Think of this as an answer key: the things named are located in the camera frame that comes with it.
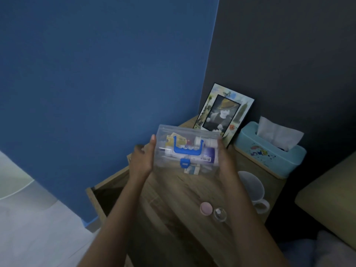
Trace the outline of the person's right hand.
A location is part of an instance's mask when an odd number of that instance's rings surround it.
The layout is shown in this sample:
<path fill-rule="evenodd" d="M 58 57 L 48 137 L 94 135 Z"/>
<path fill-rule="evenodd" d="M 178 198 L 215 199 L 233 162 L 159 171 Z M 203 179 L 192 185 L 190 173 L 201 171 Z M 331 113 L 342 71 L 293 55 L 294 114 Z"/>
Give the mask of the person's right hand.
<path fill-rule="evenodd" d="M 226 182 L 228 180 L 236 179 L 238 177 L 235 161 L 226 149 L 226 160 L 224 164 L 219 164 L 220 180 Z"/>

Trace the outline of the person's left hand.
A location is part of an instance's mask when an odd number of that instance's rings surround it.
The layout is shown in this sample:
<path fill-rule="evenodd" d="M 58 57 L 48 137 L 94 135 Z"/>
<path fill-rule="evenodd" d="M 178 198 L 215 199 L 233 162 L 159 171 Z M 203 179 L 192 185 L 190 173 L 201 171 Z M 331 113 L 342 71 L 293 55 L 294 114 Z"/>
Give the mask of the person's left hand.
<path fill-rule="evenodd" d="M 137 144 L 131 153 L 129 165 L 129 181 L 144 184 L 153 169 L 154 162 L 149 158 L 149 143 Z"/>

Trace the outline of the clear plastic box blue handle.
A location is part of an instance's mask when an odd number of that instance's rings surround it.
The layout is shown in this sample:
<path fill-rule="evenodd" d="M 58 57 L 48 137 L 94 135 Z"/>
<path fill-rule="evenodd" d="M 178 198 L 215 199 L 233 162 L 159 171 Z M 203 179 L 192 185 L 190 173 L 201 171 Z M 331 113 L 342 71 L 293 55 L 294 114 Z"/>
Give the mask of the clear plastic box blue handle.
<path fill-rule="evenodd" d="M 197 136 L 201 136 L 203 138 L 212 138 L 212 139 L 219 139 L 220 134 L 217 132 L 211 131 L 204 131 L 204 130 L 196 130 L 193 128 L 181 127 L 181 126 L 169 126 L 169 125 L 160 125 L 158 131 L 156 133 L 156 147 L 154 153 L 154 166 L 160 168 L 171 168 L 177 169 L 180 172 L 184 173 L 184 169 L 190 166 L 191 164 L 198 164 L 198 163 L 191 163 L 190 161 L 178 161 L 173 160 L 171 158 L 164 156 L 164 149 L 166 143 L 167 135 L 171 135 L 172 133 L 176 133 L 185 137 L 187 139 L 186 146 L 194 146 L 194 140 Z M 218 152 L 217 148 L 217 160 L 215 164 L 200 164 L 200 172 L 199 175 L 214 175 L 219 167 L 218 162 Z"/>

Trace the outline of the person's left forearm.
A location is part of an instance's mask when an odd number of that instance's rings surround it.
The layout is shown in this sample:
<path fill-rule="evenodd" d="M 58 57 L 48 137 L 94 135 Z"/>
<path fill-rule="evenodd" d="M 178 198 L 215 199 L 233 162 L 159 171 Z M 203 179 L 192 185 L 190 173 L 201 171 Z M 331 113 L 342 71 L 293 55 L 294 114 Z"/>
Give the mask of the person's left forearm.
<path fill-rule="evenodd" d="M 125 267 L 129 233 L 148 176 L 130 175 L 104 225 L 77 267 Z"/>

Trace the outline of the person's right forearm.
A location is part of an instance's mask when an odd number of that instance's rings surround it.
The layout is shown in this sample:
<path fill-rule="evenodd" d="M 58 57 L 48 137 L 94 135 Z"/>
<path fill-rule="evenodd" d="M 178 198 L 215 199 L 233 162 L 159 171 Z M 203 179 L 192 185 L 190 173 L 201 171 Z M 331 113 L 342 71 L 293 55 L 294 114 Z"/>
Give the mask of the person's right forearm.
<path fill-rule="evenodd" d="M 220 173 L 236 246 L 238 267 L 289 267 L 264 226 L 236 172 Z"/>

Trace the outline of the yellow medicine packet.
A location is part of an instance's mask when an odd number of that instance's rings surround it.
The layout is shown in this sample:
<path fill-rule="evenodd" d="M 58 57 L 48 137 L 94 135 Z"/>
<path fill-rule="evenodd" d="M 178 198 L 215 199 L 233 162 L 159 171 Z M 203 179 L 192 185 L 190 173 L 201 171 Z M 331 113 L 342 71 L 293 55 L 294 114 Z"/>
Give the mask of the yellow medicine packet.
<path fill-rule="evenodd" d="M 185 137 L 172 133 L 171 135 L 167 135 L 165 147 L 185 146 L 186 144 L 187 139 Z"/>

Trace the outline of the teal tissue box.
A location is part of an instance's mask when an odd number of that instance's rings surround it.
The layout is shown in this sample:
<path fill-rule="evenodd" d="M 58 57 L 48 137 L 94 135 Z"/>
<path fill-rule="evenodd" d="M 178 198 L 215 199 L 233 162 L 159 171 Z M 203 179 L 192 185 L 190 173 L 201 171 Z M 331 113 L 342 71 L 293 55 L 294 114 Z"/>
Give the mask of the teal tissue box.
<path fill-rule="evenodd" d="M 236 151 L 245 155 L 278 179 L 287 179 L 303 162 L 307 151 L 296 145 L 285 152 L 257 136 L 258 124 L 254 121 L 244 126 L 234 142 Z"/>

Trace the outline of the white mug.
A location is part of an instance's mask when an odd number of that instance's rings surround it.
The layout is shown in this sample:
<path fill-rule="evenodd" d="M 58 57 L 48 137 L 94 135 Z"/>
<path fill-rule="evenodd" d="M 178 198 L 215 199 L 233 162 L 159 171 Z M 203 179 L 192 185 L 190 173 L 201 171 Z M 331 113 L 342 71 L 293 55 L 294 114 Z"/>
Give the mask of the white mug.
<path fill-rule="evenodd" d="M 255 175 L 246 171 L 238 171 L 240 180 L 242 181 L 252 205 L 258 214 L 265 214 L 270 209 L 270 204 L 265 197 L 265 188 Z"/>

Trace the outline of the white tissue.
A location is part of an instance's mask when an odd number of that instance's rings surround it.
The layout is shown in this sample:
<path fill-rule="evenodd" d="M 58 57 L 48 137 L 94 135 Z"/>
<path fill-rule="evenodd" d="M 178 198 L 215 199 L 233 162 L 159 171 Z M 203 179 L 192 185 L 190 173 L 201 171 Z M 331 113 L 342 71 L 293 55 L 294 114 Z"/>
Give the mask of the white tissue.
<path fill-rule="evenodd" d="M 285 152 L 289 152 L 300 142 L 304 136 L 304 133 L 275 124 L 267 118 L 261 116 L 258 123 L 257 136 L 269 142 L 273 146 Z"/>

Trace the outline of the pink round lid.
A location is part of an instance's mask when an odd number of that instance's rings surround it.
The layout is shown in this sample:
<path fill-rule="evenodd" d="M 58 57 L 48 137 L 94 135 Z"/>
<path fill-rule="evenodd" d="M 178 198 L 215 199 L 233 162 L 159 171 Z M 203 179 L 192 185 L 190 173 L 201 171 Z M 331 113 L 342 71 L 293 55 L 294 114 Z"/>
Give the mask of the pink round lid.
<path fill-rule="evenodd" d="M 213 207 L 209 202 L 202 202 L 199 208 L 200 212 L 204 216 L 210 216 L 213 212 Z"/>

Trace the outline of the small clear jar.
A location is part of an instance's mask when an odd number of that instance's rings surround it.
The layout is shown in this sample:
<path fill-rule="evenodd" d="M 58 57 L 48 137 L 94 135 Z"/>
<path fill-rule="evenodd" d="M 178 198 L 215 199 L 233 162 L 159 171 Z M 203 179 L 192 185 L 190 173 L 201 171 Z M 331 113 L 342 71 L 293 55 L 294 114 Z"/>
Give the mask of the small clear jar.
<path fill-rule="evenodd" d="M 227 213 L 222 207 L 214 209 L 213 215 L 215 219 L 221 223 L 225 222 L 227 219 Z"/>

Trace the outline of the open wooden drawer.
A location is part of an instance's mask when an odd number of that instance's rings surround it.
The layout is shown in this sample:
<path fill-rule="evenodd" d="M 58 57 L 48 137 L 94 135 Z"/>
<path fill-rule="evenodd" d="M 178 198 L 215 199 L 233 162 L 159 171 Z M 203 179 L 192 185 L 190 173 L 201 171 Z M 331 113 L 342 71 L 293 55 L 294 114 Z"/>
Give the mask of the open wooden drawer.
<path fill-rule="evenodd" d="M 86 188 L 85 192 L 97 215 L 91 222 L 84 225 L 91 233 L 96 232 L 101 227 L 127 184 L 128 178 L 129 166 L 126 166 L 99 184 Z"/>

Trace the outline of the wooden nightstand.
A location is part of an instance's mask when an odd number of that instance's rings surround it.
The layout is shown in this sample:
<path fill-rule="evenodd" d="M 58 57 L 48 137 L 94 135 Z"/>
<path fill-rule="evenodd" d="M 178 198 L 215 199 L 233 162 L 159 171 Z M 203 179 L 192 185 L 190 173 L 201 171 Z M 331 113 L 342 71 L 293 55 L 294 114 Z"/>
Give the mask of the wooden nightstand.
<path fill-rule="evenodd" d="M 254 174 L 265 188 L 270 210 L 259 217 L 266 222 L 286 179 L 278 179 L 235 150 L 238 169 Z M 199 208 L 209 202 L 228 212 L 219 173 L 188 175 L 158 168 L 146 180 L 133 222 L 125 266 L 238 267 L 230 217 L 219 222 Z"/>

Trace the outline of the light grey blanket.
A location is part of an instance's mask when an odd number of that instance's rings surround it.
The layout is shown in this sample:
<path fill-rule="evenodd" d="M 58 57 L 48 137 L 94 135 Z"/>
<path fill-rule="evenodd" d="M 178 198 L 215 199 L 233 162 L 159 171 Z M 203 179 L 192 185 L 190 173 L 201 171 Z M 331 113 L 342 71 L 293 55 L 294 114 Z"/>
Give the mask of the light grey blanket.
<path fill-rule="evenodd" d="M 291 267 L 356 267 L 356 250 L 324 230 L 315 240 L 299 239 L 278 246 Z"/>

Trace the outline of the illustrated photo frame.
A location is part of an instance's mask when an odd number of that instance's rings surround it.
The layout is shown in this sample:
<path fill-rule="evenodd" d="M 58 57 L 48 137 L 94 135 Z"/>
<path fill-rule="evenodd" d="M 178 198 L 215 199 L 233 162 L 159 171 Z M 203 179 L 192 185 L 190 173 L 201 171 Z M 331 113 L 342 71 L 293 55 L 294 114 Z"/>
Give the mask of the illustrated photo frame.
<path fill-rule="evenodd" d="M 228 147 L 254 99 L 214 83 L 193 128 L 217 132 Z"/>

